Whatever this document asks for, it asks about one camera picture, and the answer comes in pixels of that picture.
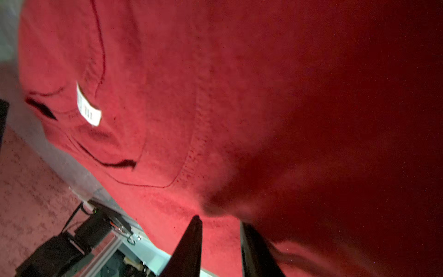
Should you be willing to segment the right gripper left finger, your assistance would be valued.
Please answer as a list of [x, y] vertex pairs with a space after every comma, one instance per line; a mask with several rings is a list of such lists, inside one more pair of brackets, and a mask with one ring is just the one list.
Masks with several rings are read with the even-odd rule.
[[159, 277], [200, 277], [203, 223], [195, 215]]

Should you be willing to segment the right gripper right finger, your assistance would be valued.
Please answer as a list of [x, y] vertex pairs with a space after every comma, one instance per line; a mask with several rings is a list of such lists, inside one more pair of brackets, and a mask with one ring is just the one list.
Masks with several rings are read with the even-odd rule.
[[244, 277], [285, 277], [263, 237], [246, 223], [241, 223], [241, 251]]

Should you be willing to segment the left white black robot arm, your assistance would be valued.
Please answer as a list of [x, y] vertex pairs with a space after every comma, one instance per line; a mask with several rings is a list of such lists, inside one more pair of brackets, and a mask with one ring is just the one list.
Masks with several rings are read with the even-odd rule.
[[85, 212], [84, 203], [77, 206], [59, 235], [37, 248], [18, 268], [17, 277], [61, 277], [91, 254], [93, 249], [116, 230], [126, 237], [133, 235], [132, 227], [119, 212], [91, 199], [92, 212], [74, 231], [68, 225], [79, 210]]

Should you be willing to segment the dark red t-shirt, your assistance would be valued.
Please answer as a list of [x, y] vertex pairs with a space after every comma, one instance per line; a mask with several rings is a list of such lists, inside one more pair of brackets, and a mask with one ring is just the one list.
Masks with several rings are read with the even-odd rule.
[[172, 253], [242, 274], [443, 274], [441, 1], [25, 1], [18, 68], [47, 139]]

